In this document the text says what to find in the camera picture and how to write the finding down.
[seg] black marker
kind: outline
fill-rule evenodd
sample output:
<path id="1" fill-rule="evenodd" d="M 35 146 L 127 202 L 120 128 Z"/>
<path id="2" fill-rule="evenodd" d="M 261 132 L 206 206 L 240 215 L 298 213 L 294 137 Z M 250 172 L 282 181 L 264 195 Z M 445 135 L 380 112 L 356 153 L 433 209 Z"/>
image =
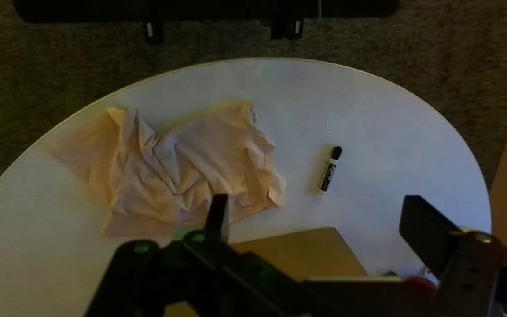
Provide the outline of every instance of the black marker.
<path id="1" fill-rule="evenodd" d="M 342 156 L 342 151 L 343 151 L 342 146 L 335 146 L 331 149 L 331 155 L 329 155 L 329 160 L 328 160 L 328 167 L 326 167 L 326 172 L 324 172 L 324 178 L 322 178 L 322 185 L 320 185 L 320 195 L 324 195 L 324 192 L 329 186 L 331 176 L 336 171 L 336 164 L 338 164 L 338 158 Z"/>

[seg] crumpled cloth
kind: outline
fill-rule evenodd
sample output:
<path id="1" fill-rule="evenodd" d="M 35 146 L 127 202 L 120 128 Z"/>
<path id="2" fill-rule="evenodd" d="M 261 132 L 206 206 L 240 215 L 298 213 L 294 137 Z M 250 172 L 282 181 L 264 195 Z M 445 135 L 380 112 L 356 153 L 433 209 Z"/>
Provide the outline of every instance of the crumpled cloth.
<path id="1" fill-rule="evenodd" d="M 231 222 L 284 202 L 273 144 L 255 127 L 250 102 L 201 111 L 164 132 L 134 109 L 109 107 L 53 153 L 109 206 L 107 236 L 201 227 L 213 193 L 229 193 Z"/>

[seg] white table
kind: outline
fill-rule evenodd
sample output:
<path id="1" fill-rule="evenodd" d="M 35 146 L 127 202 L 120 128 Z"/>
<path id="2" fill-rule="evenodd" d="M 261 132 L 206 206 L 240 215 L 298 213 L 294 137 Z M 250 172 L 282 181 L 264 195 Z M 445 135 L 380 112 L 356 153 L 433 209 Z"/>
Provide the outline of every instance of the white table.
<path id="1" fill-rule="evenodd" d="M 416 273 L 398 236 L 401 201 L 421 193 L 453 222 L 491 229 L 488 190 L 461 135 L 424 100 L 343 65 L 247 58 L 187 67 L 122 88 L 30 146 L 0 178 L 0 315 L 81 315 L 125 239 L 100 234 L 107 213 L 49 144 L 107 105 L 162 125 L 204 105 L 254 100 L 287 179 L 285 206 L 231 227 L 231 241 L 335 225 L 370 273 Z M 313 193 L 329 146 L 345 155 Z"/>

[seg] round table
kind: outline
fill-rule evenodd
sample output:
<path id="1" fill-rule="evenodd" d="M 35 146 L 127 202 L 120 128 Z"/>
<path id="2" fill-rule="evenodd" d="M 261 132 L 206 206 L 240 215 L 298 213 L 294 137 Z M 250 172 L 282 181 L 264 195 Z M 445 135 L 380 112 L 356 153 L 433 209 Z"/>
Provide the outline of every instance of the round table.
<path id="1" fill-rule="evenodd" d="M 417 273 L 398 236 L 401 202 L 419 193 L 454 223 L 491 229 L 479 165 L 461 135 L 419 97 L 357 68 L 292 58 L 194 65 L 122 88 L 32 144 L 0 178 L 0 315 L 81 315 L 115 248 L 100 204 L 49 148 L 107 105 L 160 127 L 211 104 L 252 100 L 275 142 L 285 204 L 238 222 L 231 241 L 336 227 L 368 273 Z M 333 185 L 315 186 L 343 146 Z"/>

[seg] beige cloth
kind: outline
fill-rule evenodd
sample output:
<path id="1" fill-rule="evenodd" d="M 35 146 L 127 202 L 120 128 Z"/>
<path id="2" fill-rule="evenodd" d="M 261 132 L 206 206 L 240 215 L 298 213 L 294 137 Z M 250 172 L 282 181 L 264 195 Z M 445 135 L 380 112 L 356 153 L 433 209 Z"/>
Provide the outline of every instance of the beige cloth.
<path id="1" fill-rule="evenodd" d="M 213 193 L 229 193 L 231 222 L 282 204 L 273 144 L 250 102 L 208 109 L 166 132 L 153 132 L 134 109 L 109 107 L 53 153 L 109 206 L 111 236 L 203 225 Z"/>

